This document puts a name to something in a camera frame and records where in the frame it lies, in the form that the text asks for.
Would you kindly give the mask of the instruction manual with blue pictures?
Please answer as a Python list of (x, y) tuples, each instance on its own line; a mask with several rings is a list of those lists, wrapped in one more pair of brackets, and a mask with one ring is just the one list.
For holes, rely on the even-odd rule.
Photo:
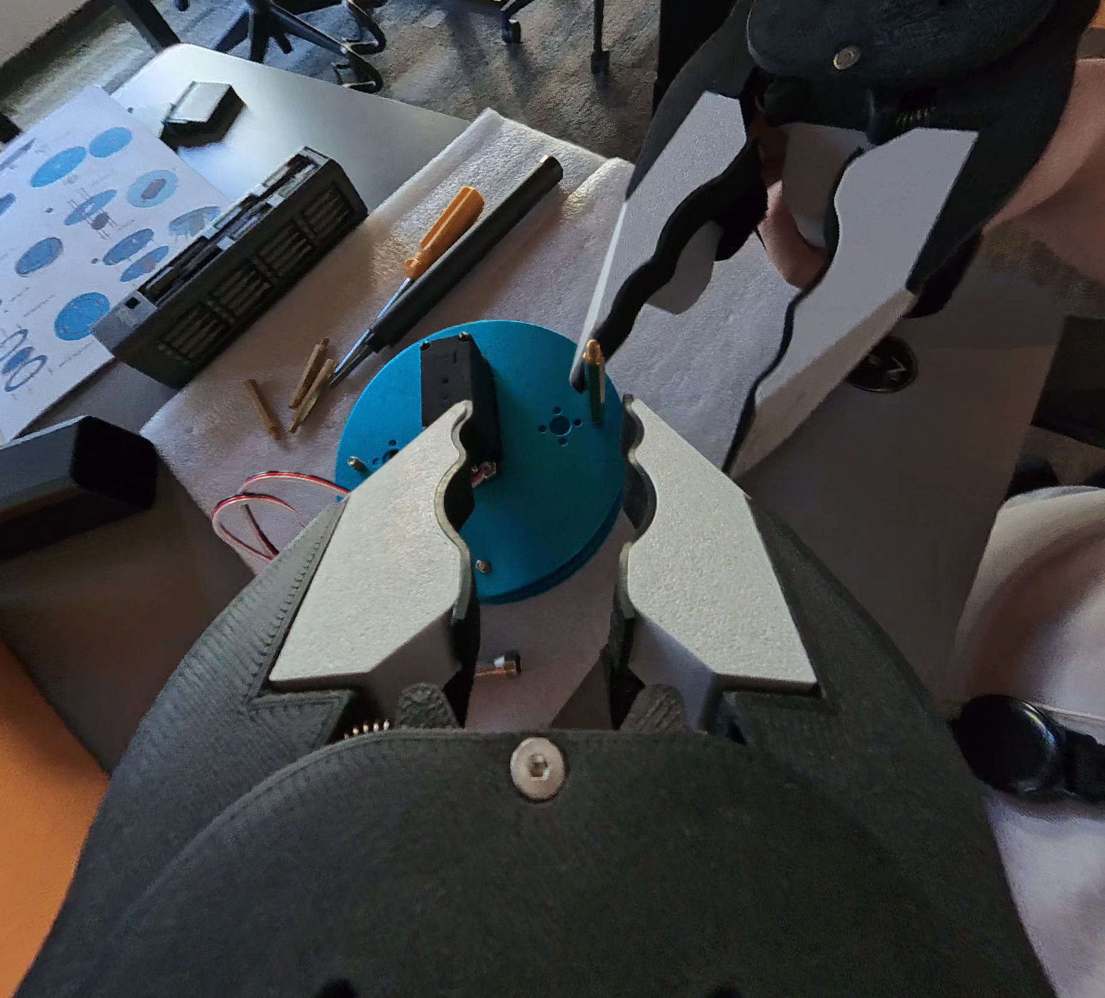
[(94, 325), (229, 204), (96, 86), (2, 150), (2, 442), (110, 363)]

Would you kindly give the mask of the orange handled screwdriver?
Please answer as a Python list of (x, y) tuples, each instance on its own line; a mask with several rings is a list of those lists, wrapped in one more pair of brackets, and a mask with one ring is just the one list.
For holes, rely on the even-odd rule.
[(483, 196), (471, 186), (465, 186), (457, 192), (442, 214), (436, 218), (435, 223), (427, 231), (417, 246), (413, 256), (407, 258), (403, 265), (406, 279), (394, 292), (394, 296), (388, 300), (383, 309), (372, 321), (369, 328), (358, 338), (358, 342), (352, 344), (352, 348), (345, 355), (341, 363), (337, 365), (333, 375), (332, 387), (341, 382), (369, 356), (371, 353), (369, 348), (370, 342), (373, 339), (378, 324), (383, 321), (383, 317), (394, 306), (397, 301), (406, 295), (407, 290), (477, 222), (484, 204)]

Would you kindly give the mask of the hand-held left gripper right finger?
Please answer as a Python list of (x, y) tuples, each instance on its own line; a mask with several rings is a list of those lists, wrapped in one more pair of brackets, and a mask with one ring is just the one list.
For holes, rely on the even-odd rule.
[(644, 687), (678, 693), (711, 729), (722, 695), (819, 689), (753, 502), (634, 396), (623, 398), (623, 511), (611, 614), (611, 719)]

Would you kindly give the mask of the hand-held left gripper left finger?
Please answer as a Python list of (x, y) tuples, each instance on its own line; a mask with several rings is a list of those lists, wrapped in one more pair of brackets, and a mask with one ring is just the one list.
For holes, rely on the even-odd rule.
[(478, 599), (459, 530), (474, 508), (473, 413), (470, 399), (453, 405), (346, 498), (270, 669), (273, 687), (397, 701), (425, 683), (470, 698)]

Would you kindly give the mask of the person's right hand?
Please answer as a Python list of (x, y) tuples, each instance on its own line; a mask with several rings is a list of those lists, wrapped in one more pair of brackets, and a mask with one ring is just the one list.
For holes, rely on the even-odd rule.
[[(749, 126), (762, 162), (766, 216), (757, 235), (767, 258), (793, 287), (808, 287), (827, 266), (823, 250), (799, 233), (783, 197), (788, 137), (762, 113)], [(1046, 246), (1082, 277), (1104, 283), (1104, 62), (1078, 61), (1057, 130), (1009, 203), (985, 228), (1014, 227)]]

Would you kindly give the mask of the black screwdriver bit case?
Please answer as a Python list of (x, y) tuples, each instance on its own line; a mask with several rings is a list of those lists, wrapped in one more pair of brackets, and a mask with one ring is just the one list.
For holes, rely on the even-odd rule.
[(116, 360), (181, 389), (367, 217), (335, 159), (304, 147), (92, 329)]

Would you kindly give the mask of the white foam sheet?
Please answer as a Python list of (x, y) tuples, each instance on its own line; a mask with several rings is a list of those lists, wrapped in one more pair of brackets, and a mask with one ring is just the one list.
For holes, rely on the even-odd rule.
[[(398, 284), (412, 245), (465, 185), (490, 204), (546, 155), (564, 177), (530, 216), (449, 296), (438, 303), (398, 351), (360, 366), (318, 400), (305, 426), (275, 441), (245, 395), (254, 378), (270, 405), (285, 405), (311, 355), (328, 337), (341, 356)], [(389, 387), (394, 359), (410, 364), (419, 384), (424, 336), (483, 319), (532, 323), (576, 344), (602, 267), (631, 166), (533, 132), (485, 111), (446, 149), (403, 185), (340, 246), (299, 281), (246, 335), (143, 426), (143, 435), (206, 515), (242, 483), (265, 471), (295, 471), (357, 485), (421, 432), (420, 398), (409, 412), (369, 408), (365, 431), (344, 442), (361, 393)], [(734, 434), (736, 391), (769, 355), (777, 312), (792, 288), (764, 258), (758, 240), (719, 261), (698, 302), (686, 313), (645, 309), (610, 368), (618, 393), (638, 396), (694, 448), (720, 465)], [(478, 679), (471, 729), (545, 729), (598, 661), (609, 633), (615, 563), (631, 534), (619, 513), (600, 549), (566, 581), (511, 605), (482, 605), (486, 658), (520, 653), (518, 677)]]

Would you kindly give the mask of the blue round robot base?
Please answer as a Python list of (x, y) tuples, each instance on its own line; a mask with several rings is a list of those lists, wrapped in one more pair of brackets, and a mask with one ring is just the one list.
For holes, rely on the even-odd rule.
[(588, 393), (568, 382), (573, 342), (518, 321), (477, 321), (430, 335), (469, 332), (490, 363), (504, 460), (474, 490), (461, 528), (482, 605), (511, 605), (549, 591), (587, 563), (614, 526), (624, 485), (622, 403), (604, 382), (602, 424)]

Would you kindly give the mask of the orange cardboard box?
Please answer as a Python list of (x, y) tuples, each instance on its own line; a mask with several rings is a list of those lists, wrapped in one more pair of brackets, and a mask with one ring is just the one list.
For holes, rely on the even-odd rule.
[(1, 994), (13, 996), (67, 895), (107, 775), (1, 647)]

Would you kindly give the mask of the black servo motor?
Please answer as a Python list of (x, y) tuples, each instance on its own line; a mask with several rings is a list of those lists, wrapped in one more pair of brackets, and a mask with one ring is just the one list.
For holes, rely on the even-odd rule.
[(420, 345), (421, 419), (427, 429), (455, 405), (472, 406), (466, 423), (473, 486), (496, 479), (504, 451), (499, 403), (490, 361), (469, 330)]

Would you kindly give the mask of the small black box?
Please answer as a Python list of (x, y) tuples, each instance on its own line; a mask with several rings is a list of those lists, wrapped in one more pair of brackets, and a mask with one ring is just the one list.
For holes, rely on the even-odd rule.
[(173, 150), (210, 145), (227, 136), (243, 107), (230, 84), (191, 82), (164, 111), (159, 138)]

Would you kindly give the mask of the dark rectangular case sleeve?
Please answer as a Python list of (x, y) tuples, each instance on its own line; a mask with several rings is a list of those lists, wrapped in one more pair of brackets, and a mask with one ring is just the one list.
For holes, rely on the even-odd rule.
[(159, 460), (143, 435), (92, 416), (1, 448), (1, 559), (152, 507)]

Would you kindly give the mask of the round desk control button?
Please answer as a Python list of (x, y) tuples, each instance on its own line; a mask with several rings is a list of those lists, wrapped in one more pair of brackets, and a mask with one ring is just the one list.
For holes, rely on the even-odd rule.
[(919, 361), (908, 342), (883, 337), (848, 375), (848, 384), (865, 393), (893, 395), (915, 382)]

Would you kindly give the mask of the black badge reel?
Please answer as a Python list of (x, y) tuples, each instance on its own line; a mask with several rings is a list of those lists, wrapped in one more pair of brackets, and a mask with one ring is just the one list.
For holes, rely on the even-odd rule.
[(991, 788), (1029, 800), (1066, 792), (1069, 734), (1040, 707), (989, 693), (962, 704), (948, 725), (974, 776)]

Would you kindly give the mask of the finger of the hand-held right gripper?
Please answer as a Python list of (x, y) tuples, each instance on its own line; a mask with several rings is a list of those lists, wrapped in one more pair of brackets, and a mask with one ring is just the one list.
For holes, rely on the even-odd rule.
[(766, 212), (761, 157), (737, 97), (704, 92), (657, 149), (643, 151), (573, 353), (570, 382), (585, 389), (585, 354), (610, 360), (645, 306), (687, 312)]
[(789, 335), (727, 464), (733, 477), (793, 435), (911, 308), (907, 281), (978, 136), (918, 127), (844, 168), (833, 198), (836, 252), (789, 309)]

